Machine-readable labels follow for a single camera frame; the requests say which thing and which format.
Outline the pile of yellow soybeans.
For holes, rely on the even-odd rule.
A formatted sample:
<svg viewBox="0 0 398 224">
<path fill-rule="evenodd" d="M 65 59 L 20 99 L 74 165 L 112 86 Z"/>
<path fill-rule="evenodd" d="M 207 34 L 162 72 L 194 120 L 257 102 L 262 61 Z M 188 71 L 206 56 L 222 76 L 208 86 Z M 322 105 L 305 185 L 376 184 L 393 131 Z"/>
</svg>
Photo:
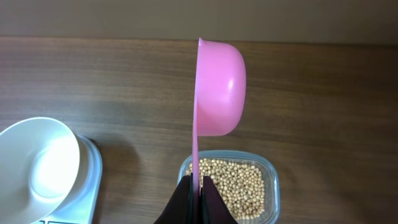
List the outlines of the pile of yellow soybeans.
<svg viewBox="0 0 398 224">
<path fill-rule="evenodd" d="M 208 176 L 232 216 L 238 220 L 260 217 L 265 211 L 265 181 L 258 166 L 248 162 L 203 158 L 199 160 L 200 185 Z"/>
</svg>

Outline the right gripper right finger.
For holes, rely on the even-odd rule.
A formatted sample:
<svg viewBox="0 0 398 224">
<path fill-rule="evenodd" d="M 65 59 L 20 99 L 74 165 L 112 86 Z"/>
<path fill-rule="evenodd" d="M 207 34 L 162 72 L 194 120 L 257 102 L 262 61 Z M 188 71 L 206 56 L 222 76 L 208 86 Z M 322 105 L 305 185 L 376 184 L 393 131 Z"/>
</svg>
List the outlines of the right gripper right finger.
<svg viewBox="0 0 398 224">
<path fill-rule="evenodd" d="M 199 223 L 202 224 L 238 224 L 209 176 L 203 177 L 199 214 Z"/>
</svg>

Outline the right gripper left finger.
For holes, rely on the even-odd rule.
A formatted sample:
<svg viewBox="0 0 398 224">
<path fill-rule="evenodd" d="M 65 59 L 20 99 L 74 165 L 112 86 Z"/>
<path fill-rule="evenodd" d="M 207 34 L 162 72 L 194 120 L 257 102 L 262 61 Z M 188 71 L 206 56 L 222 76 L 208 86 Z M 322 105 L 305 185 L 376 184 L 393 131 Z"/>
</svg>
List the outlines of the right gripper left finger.
<svg viewBox="0 0 398 224">
<path fill-rule="evenodd" d="M 181 178 L 168 204 L 154 224 L 192 224 L 193 181 L 190 175 Z"/>
</svg>

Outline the pink plastic measuring scoop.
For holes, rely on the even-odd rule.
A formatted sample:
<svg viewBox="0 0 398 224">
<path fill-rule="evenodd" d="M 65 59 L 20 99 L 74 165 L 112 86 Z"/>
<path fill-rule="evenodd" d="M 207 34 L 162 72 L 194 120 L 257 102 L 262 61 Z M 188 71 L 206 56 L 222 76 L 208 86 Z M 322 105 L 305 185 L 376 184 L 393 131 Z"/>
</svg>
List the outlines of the pink plastic measuring scoop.
<svg viewBox="0 0 398 224">
<path fill-rule="evenodd" d="M 193 100 L 193 193 L 200 192 L 198 138 L 224 136 L 238 125 L 246 96 L 246 69 L 236 47 L 198 40 Z"/>
</svg>

